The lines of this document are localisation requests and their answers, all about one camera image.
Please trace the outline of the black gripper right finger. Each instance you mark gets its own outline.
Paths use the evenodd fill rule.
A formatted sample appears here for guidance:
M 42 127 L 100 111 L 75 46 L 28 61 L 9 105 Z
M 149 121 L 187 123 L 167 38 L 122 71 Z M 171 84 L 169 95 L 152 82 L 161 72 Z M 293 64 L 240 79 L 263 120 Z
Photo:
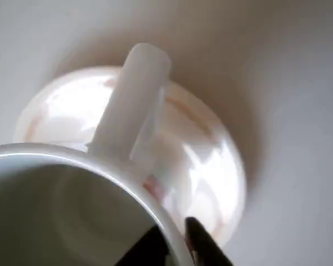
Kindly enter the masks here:
M 195 217 L 186 217 L 184 224 L 185 243 L 194 265 L 233 265 L 201 222 Z

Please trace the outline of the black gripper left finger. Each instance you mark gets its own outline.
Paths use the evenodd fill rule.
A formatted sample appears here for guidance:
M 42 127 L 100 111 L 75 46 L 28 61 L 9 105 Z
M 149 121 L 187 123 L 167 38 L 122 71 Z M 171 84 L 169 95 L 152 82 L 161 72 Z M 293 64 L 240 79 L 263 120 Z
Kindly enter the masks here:
M 158 226 L 153 226 L 115 264 L 117 266 L 164 266 L 169 249 Z

